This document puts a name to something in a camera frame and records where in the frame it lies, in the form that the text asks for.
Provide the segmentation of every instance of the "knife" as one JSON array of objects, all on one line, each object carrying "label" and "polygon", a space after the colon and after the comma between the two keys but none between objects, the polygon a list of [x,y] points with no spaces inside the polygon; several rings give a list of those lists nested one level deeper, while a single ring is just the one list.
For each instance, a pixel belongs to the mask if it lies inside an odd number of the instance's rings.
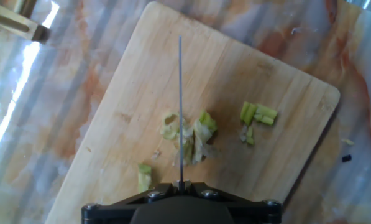
[{"label": "knife", "polygon": [[184,147],[183,147],[183,80],[182,80],[182,52],[181,52],[181,35],[178,37],[178,70],[179,70],[179,81],[180,81],[180,183],[178,188],[180,193],[184,192],[184,176],[183,176],[183,159],[184,159]]}]

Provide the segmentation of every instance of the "green vegetable piece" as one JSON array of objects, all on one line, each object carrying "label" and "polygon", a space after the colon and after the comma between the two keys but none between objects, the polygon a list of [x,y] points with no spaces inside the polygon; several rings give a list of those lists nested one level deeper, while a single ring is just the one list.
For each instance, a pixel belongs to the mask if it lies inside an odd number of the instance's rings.
[{"label": "green vegetable piece", "polygon": [[257,105],[256,113],[261,114],[263,116],[267,116],[271,119],[275,119],[278,115],[278,112],[275,111],[274,109],[271,109],[269,107],[266,107],[266,106],[263,106],[263,105],[260,105],[260,104]]},{"label": "green vegetable piece", "polygon": [[246,142],[254,146],[254,139],[252,137],[247,137]]},{"label": "green vegetable piece", "polygon": [[204,119],[206,119],[207,116],[210,116],[210,114],[206,111],[201,111],[199,116],[200,123],[203,123]]},{"label": "green vegetable piece", "polygon": [[145,192],[152,183],[152,168],[145,164],[138,164],[138,192]]},{"label": "green vegetable piece", "polygon": [[217,124],[216,122],[211,119],[210,114],[207,113],[206,111],[202,111],[199,117],[200,123],[202,125],[205,125],[208,127],[209,131],[212,133],[217,131]]},{"label": "green vegetable piece", "polygon": [[248,103],[246,101],[243,103],[242,111],[240,112],[240,120],[241,121],[245,120],[246,112],[247,112],[247,109],[249,109],[249,106],[250,106],[250,103]]},{"label": "green vegetable piece", "polygon": [[261,122],[263,122],[264,124],[267,124],[267,125],[273,125],[273,119],[272,118],[269,118],[267,116],[263,116],[262,119],[261,119]]},{"label": "green vegetable piece", "polygon": [[167,140],[173,140],[180,132],[179,115],[176,113],[168,113],[163,117],[162,121],[162,134],[163,138]]},{"label": "green vegetable piece", "polygon": [[342,142],[345,142],[347,143],[347,145],[349,146],[353,146],[355,143],[353,141],[351,141],[350,139],[341,139]]},{"label": "green vegetable piece", "polygon": [[142,174],[151,174],[152,168],[145,164],[138,164],[138,172]]},{"label": "green vegetable piece", "polygon": [[256,121],[261,121],[262,118],[263,118],[263,116],[262,116],[261,114],[256,114],[256,115],[254,115],[254,119],[255,119]]},{"label": "green vegetable piece", "polygon": [[255,114],[257,110],[257,106],[255,106],[254,104],[250,104],[249,105],[249,108],[247,109],[247,112],[246,112],[246,115],[245,115],[245,120],[244,122],[250,126],[250,124],[252,123],[252,119],[253,119],[253,116]]},{"label": "green vegetable piece", "polygon": [[253,137],[253,128],[250,126],[249,129],[246,132],[246,137]]},{"label": "green vegetable piece", "polygon": [[192,164],[193,141],[189,140],[185,142],[183,145],[183,149],[184,149],[185,165],[191,165]]}]

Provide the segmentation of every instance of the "wooden cutting board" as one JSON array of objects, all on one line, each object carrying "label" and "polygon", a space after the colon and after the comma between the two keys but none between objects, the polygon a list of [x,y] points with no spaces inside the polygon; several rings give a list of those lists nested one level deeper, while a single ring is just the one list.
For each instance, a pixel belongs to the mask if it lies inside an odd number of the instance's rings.
[{"label": "wooden cutting board", "polygon": [[[203,181],[250,200],[288,195],[335,109],[337,89],[159,3],[140,18],[47,223],[79,223],[89,202],[110,204],[137,193],[137,163],[154,182],[180,178],[162,116],[178,111],[178,36],[183,39],[183,113],[206,109],[217,121],[222,156],[185,167]],[[255,146],[241,143],[243,102],[279,114],[273,127],[253,123]],[[151,159],[153,152],[161,155]]]}]

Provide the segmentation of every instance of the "marble surface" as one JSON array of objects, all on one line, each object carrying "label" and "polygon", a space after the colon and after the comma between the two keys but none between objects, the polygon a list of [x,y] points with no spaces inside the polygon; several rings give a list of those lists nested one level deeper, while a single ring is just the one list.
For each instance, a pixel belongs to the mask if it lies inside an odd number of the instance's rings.
[{"label": "marble surface", "polygon": [[[148,2],[38,0],[45,44],[0,29],[0,223],[44,222]],[[342,0],[160,2],[340,89],[283,222],[371,223],[371,12]]]}]

